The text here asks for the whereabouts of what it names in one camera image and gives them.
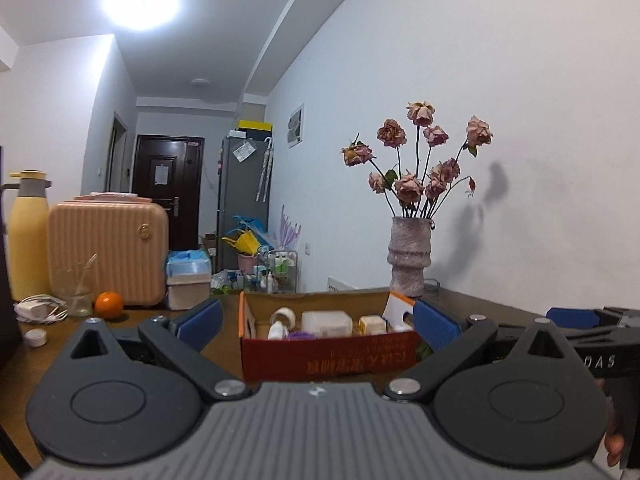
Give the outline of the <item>person's hand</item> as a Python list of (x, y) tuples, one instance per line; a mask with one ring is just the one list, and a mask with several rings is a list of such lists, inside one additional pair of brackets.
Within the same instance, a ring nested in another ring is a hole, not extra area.
[(596, 383), (608, 399), (608, 428), (605, 431), (603, 445), (606, 451), (606, 463), (609, 467), (615, 467), (622, 459), (625, 438), (620, 431), (620, 416), (616, 412), (612, 396), (608, 393), (606, 381), (597, 379)]

